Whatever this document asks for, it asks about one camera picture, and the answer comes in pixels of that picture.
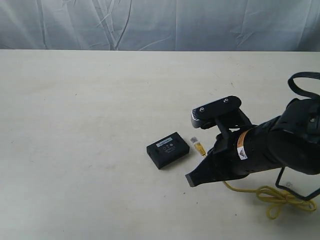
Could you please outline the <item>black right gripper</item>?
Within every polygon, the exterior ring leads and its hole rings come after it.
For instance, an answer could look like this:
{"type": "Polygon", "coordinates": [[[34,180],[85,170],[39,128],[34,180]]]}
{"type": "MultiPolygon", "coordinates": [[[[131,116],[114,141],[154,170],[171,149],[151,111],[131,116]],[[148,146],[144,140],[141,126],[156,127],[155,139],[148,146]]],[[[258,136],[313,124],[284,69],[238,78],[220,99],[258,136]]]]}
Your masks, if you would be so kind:
{"type": "Polygon", "coordinates": [[[253,173],[284,168],[285,162],[269,146],[270,132],[279,118],[256,125],[245,116],[218,117],[220,134],[208,155],[185,175],[189,186],[239,180],[253,173]]]}

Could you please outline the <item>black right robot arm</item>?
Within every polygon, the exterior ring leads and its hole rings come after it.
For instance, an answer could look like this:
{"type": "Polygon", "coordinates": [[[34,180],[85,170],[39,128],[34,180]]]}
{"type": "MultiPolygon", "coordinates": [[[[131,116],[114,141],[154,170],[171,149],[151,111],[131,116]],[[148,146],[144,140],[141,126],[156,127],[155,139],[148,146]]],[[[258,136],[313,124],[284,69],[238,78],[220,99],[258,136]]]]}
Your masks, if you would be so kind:
{"type": "Polygon", "coordinates": [[[192,111],[192,125],[220,133],[204,160],[186,179],[191,187],[243,179],[250,174],[291,168],[320,172],[320,104],[293,99],[282,115],[255,125],[237,97],[220,99],[192,111]]]}

